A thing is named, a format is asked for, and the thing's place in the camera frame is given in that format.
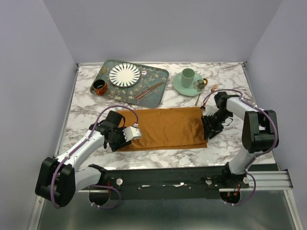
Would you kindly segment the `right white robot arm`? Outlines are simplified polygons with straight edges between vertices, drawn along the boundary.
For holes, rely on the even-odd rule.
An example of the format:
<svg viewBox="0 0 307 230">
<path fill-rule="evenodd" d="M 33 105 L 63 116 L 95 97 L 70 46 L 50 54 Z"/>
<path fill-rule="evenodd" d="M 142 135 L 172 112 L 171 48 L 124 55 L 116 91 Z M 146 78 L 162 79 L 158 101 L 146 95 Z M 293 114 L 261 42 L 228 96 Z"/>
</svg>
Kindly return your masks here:
<svg viewBox="0 0 307 230">
<path fill-rule="evenodd" d="M 263 110 L 243 99 L 243 93 L 228 94 L 229 90 L 217 90 L 208 94 L 201 109 L 204 139 L 210 140 L 224 129 L 224 122 L 234 115 L 243 120 L 241 141 L 243 147 L 226 165 L 228 172 L 221 175 L 223 186 L 230 188 L 238 182 L 237 175 L 247 173 L 257 157 L 271 152 L 279 144 L 276 112 Z"/>
</svg>

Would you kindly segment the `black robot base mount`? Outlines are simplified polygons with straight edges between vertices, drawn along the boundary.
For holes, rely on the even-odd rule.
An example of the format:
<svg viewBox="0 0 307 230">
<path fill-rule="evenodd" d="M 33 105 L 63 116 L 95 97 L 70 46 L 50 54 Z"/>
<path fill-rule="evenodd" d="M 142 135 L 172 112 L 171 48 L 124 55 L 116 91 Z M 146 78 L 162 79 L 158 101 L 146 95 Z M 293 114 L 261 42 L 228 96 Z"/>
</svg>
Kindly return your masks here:
<svg viewBox="0 0 307 230">
<path fill-rule="evenodd" d="M 219 199 L 220 190 L 249 188 L 246 174 L 234 175 L 225 166 L 138 170 L 100 169 L 98 185 L 111 185 L 122 200 Z"/>
</svg>

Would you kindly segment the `orange-brown cloth napkin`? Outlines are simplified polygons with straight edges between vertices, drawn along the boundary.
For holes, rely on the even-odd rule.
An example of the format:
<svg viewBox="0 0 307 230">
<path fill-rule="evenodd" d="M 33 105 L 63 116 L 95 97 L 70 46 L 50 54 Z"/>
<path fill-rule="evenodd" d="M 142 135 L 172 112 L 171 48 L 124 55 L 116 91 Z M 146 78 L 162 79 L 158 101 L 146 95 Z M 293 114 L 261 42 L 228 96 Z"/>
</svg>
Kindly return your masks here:
<svg viewBox="0 0 307 230">
<path fill-rule="evenodd" d="M 202 110 L 198 107 L 135 110 L 142 136 L 121 151 L 206 148 Z"/>
</svg>

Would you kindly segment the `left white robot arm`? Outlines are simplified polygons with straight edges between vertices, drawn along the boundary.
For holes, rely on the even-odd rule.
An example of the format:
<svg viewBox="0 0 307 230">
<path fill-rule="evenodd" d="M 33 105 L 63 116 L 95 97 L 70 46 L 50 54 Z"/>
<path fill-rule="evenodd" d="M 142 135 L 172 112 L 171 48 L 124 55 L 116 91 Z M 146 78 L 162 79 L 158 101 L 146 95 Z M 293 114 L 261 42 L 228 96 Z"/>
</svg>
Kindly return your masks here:
<svg viewBox="0 0 307 230">
<path fill-rule="evenodd" d="M 91 124 L 71 149 L 57 157 L 47 157 L 41 164 L 35 194 L 51 201 L 55 208 L 61 208 L 84 188 L 112 190 L 106 169 L 95 164 L 82 171 L 79 168 L 97 149 L 110 147 L 116 151 L 141 136 L 137 124 L 121 126 L 121 122 L 125 122 L 125 117 L 110 111 L 106 119 Z"/>
</svg>

